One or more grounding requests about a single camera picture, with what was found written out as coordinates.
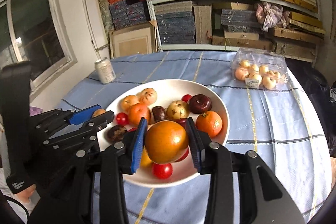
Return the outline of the dark red apple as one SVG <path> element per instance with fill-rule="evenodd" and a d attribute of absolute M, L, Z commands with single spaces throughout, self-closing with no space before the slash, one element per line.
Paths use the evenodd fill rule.
<path fill-rule="evenodd" d="M 212 109 L 212 101 L 204 94 L 197 94 L 189 99 L 188 107 L 192 113 L 202 114 Z"/>

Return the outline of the small yellow-orange tomato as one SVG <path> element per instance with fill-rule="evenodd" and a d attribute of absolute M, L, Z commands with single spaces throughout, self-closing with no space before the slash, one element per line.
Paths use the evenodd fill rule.
<path fill-rule="evenodd" d="M 141 157 L 141 162 L 140 162 L 140 167 L 141 168 L 147 168 L 148 166 L 150 166 L 152 164 L 152 160 L 150 159 L 146 148 L 143 148 L 142 151 L 142 157 Z"/>

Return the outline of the pink patterned cloth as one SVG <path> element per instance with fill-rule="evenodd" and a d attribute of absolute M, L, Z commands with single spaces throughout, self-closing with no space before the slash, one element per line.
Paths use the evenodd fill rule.
<path fill-rule="evenodd" d="M 42 112 L 43 112 L 43 109 L 30 106 L 30 116 L 35 116 L 35 115 L 41 114 Z"/>

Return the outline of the large orange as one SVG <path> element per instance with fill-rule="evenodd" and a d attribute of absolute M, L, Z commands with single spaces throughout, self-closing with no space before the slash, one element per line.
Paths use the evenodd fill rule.
<path fill-rule="evenodd" d="M 142 118 L 145 118 L 149 123 L 151 119 L 151 112 L 144 103 L 137 103 L 129 108 L 128 117 L 130 125 L 137 126 Z"/>

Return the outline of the clear plastic fruit box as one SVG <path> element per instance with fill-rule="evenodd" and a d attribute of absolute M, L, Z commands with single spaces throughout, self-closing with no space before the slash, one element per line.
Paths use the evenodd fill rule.
<path fill-rule="evenodd" d="M 240 48 L 231 69 L 236 80 L 252 89 L 278 91 L 289 79 L 284 57 L 265 50 Z"/>

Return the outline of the dark purple passion fruit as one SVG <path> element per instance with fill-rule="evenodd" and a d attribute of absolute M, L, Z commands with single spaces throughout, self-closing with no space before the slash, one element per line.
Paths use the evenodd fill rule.
<path fill-rule="evenodd" d="M 105 138 L 110 144 L 114 144 L 122 141 L 126 133 L 127 129 L 124 126 L 117 124 L 107 131 Z"/>

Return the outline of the blue checked tablecloth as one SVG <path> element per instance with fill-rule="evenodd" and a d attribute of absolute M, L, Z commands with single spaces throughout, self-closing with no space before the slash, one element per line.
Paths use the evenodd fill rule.
<path fill-rule="evenodd" d="M 137 85 L 161 79 L 195 81 L 213 90 L 230 116 L 227 148 L 255 150 L 310 220 L 331 191 L 329 149 L 315 109 L 295 78 L 281 91 L 249 89 L 232 77 L 233 53 L 172 51 L 112 60 L 116 79 L 107 85 L 96 73 L 64 96 L 59 107 L 107 107 Z"/>

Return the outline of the pale peach apple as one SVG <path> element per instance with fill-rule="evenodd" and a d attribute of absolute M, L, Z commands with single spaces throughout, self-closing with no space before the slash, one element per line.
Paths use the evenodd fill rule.
<path fill-rule="evenodd" d="M 120 101 L 120 107 L 124 112 L 128 110 L 135 104 L 139 103 L 138 97 L 135 95 L 128 95 Z"/>

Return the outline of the yellow-orange pear fruit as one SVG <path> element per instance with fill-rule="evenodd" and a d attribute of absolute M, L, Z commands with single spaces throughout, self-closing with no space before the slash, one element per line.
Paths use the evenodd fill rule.
<path fill-rule="evenodd" d="M 147 106 L 154 104 L 157 100 L 157 92 L 153 88 L 143 89 L 137 96 L 139 102 Z"/>

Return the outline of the red tomato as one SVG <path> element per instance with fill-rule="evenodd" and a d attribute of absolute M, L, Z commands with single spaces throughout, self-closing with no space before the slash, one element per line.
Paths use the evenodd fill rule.
<path fill-rule="evenodd" d="M 181 98 L 181 100 L 187 103 L 191 98 L 192 98 L 191 94 L 186 94 Z"/>
<path fill-rule="evenodd" d="M 118 113 L 116 115 L 116 122 L 121 126 L 126 126 L 129 124 L 129 117 L 126 113 Z"/>

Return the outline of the leaning picture frame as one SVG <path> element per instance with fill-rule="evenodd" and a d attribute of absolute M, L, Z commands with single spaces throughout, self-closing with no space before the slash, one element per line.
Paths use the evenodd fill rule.
<path fill-rule="evenodd" d="M 156 27 L 156 22 L 151 20 L 111 31 L 109 33 L 111 57 L 146 55 L 157 52 Z"/>

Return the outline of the dark plum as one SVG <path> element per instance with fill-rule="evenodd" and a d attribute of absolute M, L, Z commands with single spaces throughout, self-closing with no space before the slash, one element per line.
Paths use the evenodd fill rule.
<path fill-rule="evenodd" d="M 153 107 L 152 113 L 155 122 L 167 120 L 166 111 L 162 106 Z"/>

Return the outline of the white ceramic plate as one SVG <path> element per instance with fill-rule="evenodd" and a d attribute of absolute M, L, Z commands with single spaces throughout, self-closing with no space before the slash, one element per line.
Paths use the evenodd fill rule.
<path fill-rule="evenodd" d="M 182 100 L 187 94 L 207 96 L 212 104 L 209 113 L 193 113 L 196 105 Z M 135 174 L 123 177 L 139 186 L 165 188 L 199 176 L 187 152 L 189 137 L 179 119 L 192 118 L 212 141 L 221 145 L 228 139 L 230 119 L 223 100 L 209 88 L 188 80 L 165 79 L 138 85 L 121 94 L 106 109 L 115 115 L 127 115 L 127 129 L 134 128 L 143 117 L 149 121 L 144 160 Z"/>

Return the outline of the white drink can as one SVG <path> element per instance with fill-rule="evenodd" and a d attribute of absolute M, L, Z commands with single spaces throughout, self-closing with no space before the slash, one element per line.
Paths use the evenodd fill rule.
<path fill-rule="evenodd" d="M 116 74 L 108 57 L 96 60 L 94 66 L 102 84 L 111 83 L 116 78 Z"/>

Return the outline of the yellow-red apple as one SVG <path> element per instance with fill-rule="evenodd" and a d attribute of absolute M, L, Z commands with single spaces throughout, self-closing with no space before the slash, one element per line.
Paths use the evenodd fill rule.
<path fill-rule="evenodd" d="M 173 101 L 169 104 L 166 115 L 170 120 L 177 121 L 182 118 L 188 118 L 190 111 L 184 101 Z"/>

